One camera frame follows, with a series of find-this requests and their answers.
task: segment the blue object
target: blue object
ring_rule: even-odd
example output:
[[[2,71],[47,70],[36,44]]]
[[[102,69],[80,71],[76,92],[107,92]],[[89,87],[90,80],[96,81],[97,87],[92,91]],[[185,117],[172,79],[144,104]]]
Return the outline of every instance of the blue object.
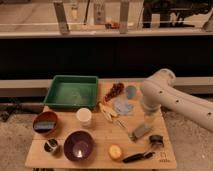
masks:
[[[51,130],[55,127],[55,122],[38,122],[35,123],[34,129],[36,131],[40,130]]]
[[[129,86],[127,86],[127,87],[125,88],[124,91],[125,91],[126,97],[127,97],[128,99],[133,99],[133,98],[135,97],[135,95],[136,95],[137,89],[136,89],[135,86],[129,85]]]
[[[114,101],[114,110],[121,115],[131,115],[133,105],[130,104],[127,100],[117,98]]]

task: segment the small container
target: small container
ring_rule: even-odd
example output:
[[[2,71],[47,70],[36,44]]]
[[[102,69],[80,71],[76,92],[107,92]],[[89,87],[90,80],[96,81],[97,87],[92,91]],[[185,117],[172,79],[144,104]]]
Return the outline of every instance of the small container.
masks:
[[[92,112],[87,108],[81,108],[76,113],[76,118],[84,127],[89,127],[92,121]]]
[[[44,150],[52,155],[56,154],[59,150],[59,145],[57,140],[49,139],[44,144]]]
[[[53,111],[40,113],[33,122],[33,130],[39,134],[49,134],[56,129],[58,116]]]
[[[137,89],[136,89],[135,86],[129,85],[129,86],[127,86],[127,87],[125,88],[124,91],[125,91],[125,94],[126,94],[127,99],[133,99],[133,98],[135,97],[135,95],[136,95]]]

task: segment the black wall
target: black wall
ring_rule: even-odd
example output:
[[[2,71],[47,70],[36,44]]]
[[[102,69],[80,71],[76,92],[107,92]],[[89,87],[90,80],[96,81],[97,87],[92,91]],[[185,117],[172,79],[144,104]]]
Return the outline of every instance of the black wall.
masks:
[[[0,79],[213,76],[213,36],[0,39]]]

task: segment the yellow object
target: yellow object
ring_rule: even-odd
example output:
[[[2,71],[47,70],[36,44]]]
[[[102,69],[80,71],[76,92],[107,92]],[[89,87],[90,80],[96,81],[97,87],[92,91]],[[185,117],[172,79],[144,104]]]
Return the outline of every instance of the yellow object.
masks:
[[[120,160],[122,158],[123,152],[118,145],[111,145],[109,147],[109,156],[112,160]]]
[[[101,113],[104,114],[105,118],[109,121],[112,122],[112,117],[117,117],[118,114],[110,107],[103,105],[102,103],[99,103],[99,107],[101,110]]]

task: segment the small bowl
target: small bowl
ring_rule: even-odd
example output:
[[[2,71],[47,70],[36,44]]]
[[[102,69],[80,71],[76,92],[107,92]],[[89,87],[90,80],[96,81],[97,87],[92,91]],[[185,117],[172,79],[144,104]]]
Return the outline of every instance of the small bowl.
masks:
[[[40,113],[33,122],[33,129],[39,134],[49,134],[55,130],[58,116],[53,111]]]
[[[88,132],[76,131],[65,140],[64,154],[71,161],[82,161],[89,157],[93,145],[93,138]]]

